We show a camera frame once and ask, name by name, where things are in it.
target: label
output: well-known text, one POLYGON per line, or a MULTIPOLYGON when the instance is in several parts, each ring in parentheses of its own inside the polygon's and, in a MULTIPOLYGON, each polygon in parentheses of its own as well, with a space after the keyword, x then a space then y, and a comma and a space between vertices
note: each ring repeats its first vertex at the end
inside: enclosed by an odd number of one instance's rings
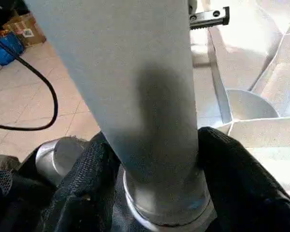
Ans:
POLYGON ((25 28, 25 29, 23 30, 23 36, 24 36, 25 38, 27 38, 27 37, 34 37, 34 34, 33 34, 33 32, 32 32, 31 29, 29 29, 29 28, 25 28))

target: gloved hand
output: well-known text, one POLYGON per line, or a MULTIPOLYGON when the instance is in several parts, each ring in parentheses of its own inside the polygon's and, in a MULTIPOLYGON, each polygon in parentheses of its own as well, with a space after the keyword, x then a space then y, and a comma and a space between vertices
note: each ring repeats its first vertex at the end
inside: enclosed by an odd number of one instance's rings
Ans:
POLYGON ((290 232, 290 197, 238 142, 205 127, 198 131, 199 163, 224 232, 290 232))

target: white cylindrical pipe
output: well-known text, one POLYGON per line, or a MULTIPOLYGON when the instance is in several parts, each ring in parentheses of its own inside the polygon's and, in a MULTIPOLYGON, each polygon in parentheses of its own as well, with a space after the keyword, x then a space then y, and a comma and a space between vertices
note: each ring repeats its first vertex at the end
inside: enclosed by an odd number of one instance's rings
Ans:
POLYGON ((127 172, 136 209, 157 224, 207 204, 187 1, 27 1, 127 172))

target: metal clamp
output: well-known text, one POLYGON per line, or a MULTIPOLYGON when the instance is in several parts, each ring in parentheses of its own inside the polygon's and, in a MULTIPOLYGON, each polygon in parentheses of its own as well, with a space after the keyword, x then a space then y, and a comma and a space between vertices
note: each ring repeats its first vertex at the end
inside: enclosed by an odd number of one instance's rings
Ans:
POLYGON ((228 25, 230 21, 229 6, 219 10, 204 11, 190 15, 190 29, 209 28, 216 25, 228 25))

